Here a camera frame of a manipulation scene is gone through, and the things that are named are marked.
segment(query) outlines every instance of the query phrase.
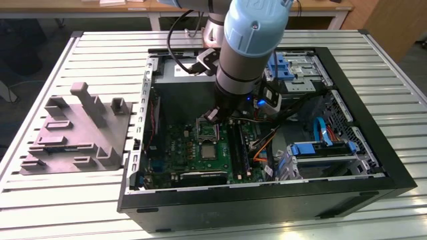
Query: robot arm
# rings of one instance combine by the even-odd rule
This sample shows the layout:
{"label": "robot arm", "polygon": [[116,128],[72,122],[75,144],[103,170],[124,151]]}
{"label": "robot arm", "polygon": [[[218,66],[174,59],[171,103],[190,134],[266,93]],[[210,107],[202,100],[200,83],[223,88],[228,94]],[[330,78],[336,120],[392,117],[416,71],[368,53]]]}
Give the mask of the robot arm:
{"label": "robot arm", "polygon": [[[227,0],[158,0],[175,6],[210,11],[208,3]],[[204,117],[212,123],[231,116],[260,80],[268,59],[283,39],[294,0],[232,0],[224,19],[219,66],[215,82],[215,107]]]}

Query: white label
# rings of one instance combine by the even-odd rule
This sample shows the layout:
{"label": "white label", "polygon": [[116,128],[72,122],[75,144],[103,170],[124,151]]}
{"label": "white label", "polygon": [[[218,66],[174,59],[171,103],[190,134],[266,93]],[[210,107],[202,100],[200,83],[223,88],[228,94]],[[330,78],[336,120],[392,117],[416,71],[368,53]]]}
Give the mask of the white label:
{"label": "white label", "polygon": [[266,165],[264,171],[266,171],[266,173],[270,175],[270,177],[274,176],[274,170],[271,169],[271,167],[270,167],[268,165]]}
{"label": "white label", "polygon": [[147,8],[144,8],[144,7],[130,7],[127,10],[128,11],[147,11]]}
{"label": "white label", "polygon": [[267,89],[266,97],[271,100],[271,99],[272,99],[272,96],[274,96],[272,91],[270,91],[270,90]]}
{"label": "white label", "polygon": [[[194,64],[192,63],[183,63],[186,68],[190,68]],[[195,75],[190,75],[183,69],[182,67],[176,64],[175,65],[175,73],[174,73],[175,77],[195,77]]]}
{"label": "white label", "polygon": [[335,8],[336,10],[351,10],[352,8],[348,6],[339,6]]}

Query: motherboard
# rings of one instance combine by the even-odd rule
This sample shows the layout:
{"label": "motherboard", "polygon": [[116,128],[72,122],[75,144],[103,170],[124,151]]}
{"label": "motherboard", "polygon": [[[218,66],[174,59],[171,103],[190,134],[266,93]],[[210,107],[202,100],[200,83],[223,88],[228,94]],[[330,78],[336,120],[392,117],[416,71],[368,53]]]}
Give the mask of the motherboard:
{"label": "motherboard", "polygon": [[256,124],[243,121],[214,125],[198,118],[167,125],[164,155],[150,160],[152,188],[263,182],[248,159],[256,132]]}

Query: black case frame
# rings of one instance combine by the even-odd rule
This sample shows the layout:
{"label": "black case frame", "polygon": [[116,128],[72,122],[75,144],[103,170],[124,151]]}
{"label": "black case frame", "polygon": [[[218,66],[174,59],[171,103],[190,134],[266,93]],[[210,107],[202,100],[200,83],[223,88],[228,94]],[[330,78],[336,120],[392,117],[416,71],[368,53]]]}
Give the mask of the black case frame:
{"label": "black case frame", "polygon": [[[182,53],[203,48],[174,49]],[[148,233],[343,217],[378,201],[400,195],[416,183],[327,47],[279,47],[276,51],[314,51],[340,97],[382,164],[386,177],[256,187],[219,187],[196,191],[158,191],[124,194],[127,166],[122,180],[118,211],[126,213]],[[150,53],[167,53],[166,49]]]}

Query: floor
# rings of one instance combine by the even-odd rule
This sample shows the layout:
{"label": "floor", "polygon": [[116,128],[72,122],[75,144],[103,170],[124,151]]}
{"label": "floor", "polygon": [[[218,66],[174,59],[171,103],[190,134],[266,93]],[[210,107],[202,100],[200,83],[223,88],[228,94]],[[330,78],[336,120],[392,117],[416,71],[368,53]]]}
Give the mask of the floor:
{"label": "floor", "polygon": [[[178,29],[184,29],[186,26],[196,26],[194,19],[195,18],[190,18],[186,20],[182,25],[178,26]],[[174,18],[162,18],[162,29],[168,29],[172,22]],[[150,20],[147,18],[66,19],[66,27],[62,29],[58,28],[54,19],[40,19],[39,23],[48,38],[48,41],[36,47],[39,58],[43,61],[43,68],[36,74],[20,77],[5,70],[8,68],[0,61],[0,79],[8,86],[21,81],[46,81],[74,31],[107,32],[151,30]],[[427,50],[422,48],[420,44],[416,43],[412,46],[399,66],[422,92],[427,94]],[[43,82],[29,82],[16,86],[12,90],[19,96],[20,101],[15,104],[0,99],[0,159],[7,150],[5,146],[8,146],[13,140],[42,87]]]}

